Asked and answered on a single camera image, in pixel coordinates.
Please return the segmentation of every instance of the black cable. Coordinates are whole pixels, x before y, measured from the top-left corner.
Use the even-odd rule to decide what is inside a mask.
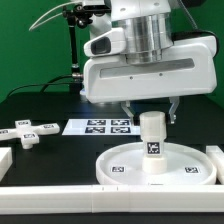
[[[72,78],[72,75],[61,75],[61,76],[51,79],[50,81],[47,82],[46,85],[43,86],[43,88],[40,90],[40,92],[43,93],[45,91],[45,89],[47,89],[47,87],[49,86],[50,83],[56,82],[61,79],[67,79],[67,78]]]
[[[45,86],[45,85],[49,85],[49,86],[59,86],[59,85],[70,85],[71,82],[62,82],[62,83],[43,83],[43,84],[30,84],[30,85],[25,85],[25,86],[19,86],[13,90],[11,90],[8,94],[6,99],[8,99],[15,91],[19,90],[19,89],[23,89],[23,88],[28,88],[28,87],[38,87],[38,86]]]

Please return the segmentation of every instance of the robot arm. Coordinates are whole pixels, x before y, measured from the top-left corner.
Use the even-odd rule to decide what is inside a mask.
[[[167,0],[113,0],[111,6],[112,29],[84,47],[91,57],[84,67],[90,102],[169,97],[174,114],[179,96],[215,89],[213,36],[172,41]]]

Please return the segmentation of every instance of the white border strip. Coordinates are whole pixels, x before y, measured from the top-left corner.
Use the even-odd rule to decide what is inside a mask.
[[[222,185],[0,188],[0,214],[224,212]]]

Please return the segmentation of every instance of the metal cylinder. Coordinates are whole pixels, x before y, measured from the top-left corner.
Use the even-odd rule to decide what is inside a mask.
[[[115,24],[125,32],[127,48],[123,53],[128,64],[159,61],[162,49],[173,45],[169,13],[120,20]]]

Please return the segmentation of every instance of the white block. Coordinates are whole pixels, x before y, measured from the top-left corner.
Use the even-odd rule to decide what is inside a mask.
[[[0,181],[12,165],[11,148],[0,148]]]
[[[217,168],[218,180],[224,185],[224,153],[218,146],[207,146],[206,154]]]
[[[92,212],[128,212],[129,187],[126,185],[93,186]]]

